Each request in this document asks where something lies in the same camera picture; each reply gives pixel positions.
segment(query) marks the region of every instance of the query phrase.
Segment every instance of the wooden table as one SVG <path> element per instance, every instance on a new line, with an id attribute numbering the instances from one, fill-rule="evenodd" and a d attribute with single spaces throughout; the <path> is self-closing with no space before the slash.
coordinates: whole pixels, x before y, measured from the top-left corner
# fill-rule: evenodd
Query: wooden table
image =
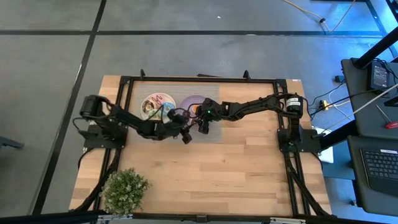
<path id="1" fill-rule="evenodd" d="M 120 76 L 104 76 L 99 94 L 115 102 L 119 80 Z M 287 84 L 289 93 L 304 95 L 300 80 L 287 80 Z M 273 94 L 272 85 L 262 83 L 220 83 L 219 90 L 220 101 L 232 102 Z M 311 128 L 307 113 L 301 124 Z M 291 216 L 286 169 L 277 142 L 278 127 L 277 114 L 263 111 L 236 122 L 222 121 L 222 144 L 188 145 L 131 142 L 130 134 L 135 130 L 130 129 L 119 170 L 134 167 L 152 184 L 143 199 L 145 213 Z M 319 161 L 309 153 L 300 155 L 306 186 L 323 209 L 331 213 Z M 79 206 L 97 184 L 103 156 L 104 149 L 94 149 L 82 160 L 71 209 Z M 299 192 L 296 186 L 298 208 L 303 212 Z"/>

